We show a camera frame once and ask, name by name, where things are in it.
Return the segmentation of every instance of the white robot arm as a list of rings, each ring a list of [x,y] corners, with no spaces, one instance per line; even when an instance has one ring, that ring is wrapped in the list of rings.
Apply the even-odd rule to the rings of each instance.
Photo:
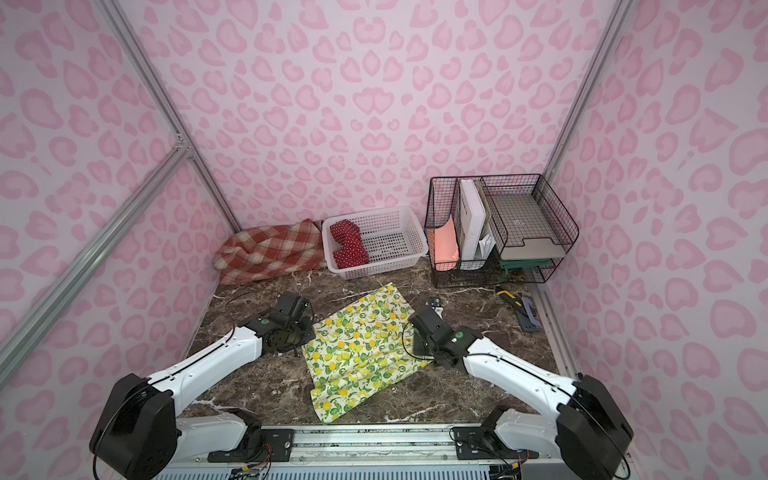
[[[514,458],[516,451],[528,450],[561,458],[583,479],[614,477],[634,433],[599,380],[580,376],[574,381],[540,369],[480,332],[453,329],[441,311],[426,306],[409,318],[417,352],[431,355],[446,368],[488,380],[541,413],[497,406],[480,427],[453,428],[459,459]]]
[[[177,419],[201,393],[264,352],[296,351],[315,338],[309,301],[284,293],[274,308],[187,359],[146,379],[118,380],[101,413],[89,449],[127,480],[154,478],[170,461],[219,453],[221,461],[250,461],[261,452],[261,424],[234,411]]]

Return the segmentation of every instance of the lemon print cloth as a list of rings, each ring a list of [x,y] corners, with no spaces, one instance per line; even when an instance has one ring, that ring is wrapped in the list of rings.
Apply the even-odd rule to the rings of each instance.
[[[316,338],[303,352],[315,382],[312,403],[321,422],[333,422],[429,364],[403,351],[403,339],[412,351],[412,313],[389,284],[315,325]]]

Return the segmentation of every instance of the yellow box cutter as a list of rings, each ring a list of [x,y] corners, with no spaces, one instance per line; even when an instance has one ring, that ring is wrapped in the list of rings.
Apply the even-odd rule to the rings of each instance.
[[[496,287],[495,292],[496,295],[498,295],[498,298],[504,300],[507,305],[515,310],[515,316],[517,316],[520,328],[523,332],[533,333],[541,331],[541,324],[536,320],[536,317],[533,314],[530,299],[516,296],[500,286]]]

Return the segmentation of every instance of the pink leopard print wallpaper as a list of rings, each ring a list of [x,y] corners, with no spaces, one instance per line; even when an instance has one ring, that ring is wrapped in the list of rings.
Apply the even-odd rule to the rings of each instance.
[[[229,235],[183,164],[0,392],[0,478],[91,477],[88,440],[112,386],[182,358],[218,284],[213,252]]]
[[[614,0],[124,0],[245,227],[541,172]]]
[[[554,183],[548,287],[641,478],[768,476],[768,2],[641,3]]]
[[[88,0],[0,6],[0,345],[175,144]]]

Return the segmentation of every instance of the marble floor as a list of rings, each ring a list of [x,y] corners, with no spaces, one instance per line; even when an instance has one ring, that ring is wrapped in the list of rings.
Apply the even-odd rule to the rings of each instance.
[[[543,332],[523,333],[512,309],[496,297],[492,287],[436,289],[429,278],[429,270],[428,260],[422,259],[411,269],[350,281],[341,280],[323,269],[239,286],[220,286],[190,354],[219,339],[232,328],[233,322],[245,320],[272,306],[284,291],[306,297],[312,302],[318,318],[324,319],[364,293],[392,282],[414,309],[438,296],[445,307],[443,316],[446,321],[480,330],[509,352],[543,369],[557,370],[546,335]],[[529,296],[523,283],[511,283],[506,287],[513,293]],[[240,408],[255,413],[264,425],[318,424],[310,401],[313,388],[303,357],[295,357],[293,353],[267,355],[225,377],[201,395],[184,415],[215,415],[228,408]],[[432,364],[377,392],[336,423],[480,422],[499,403],[533,412],[523,402],[485,380]]]

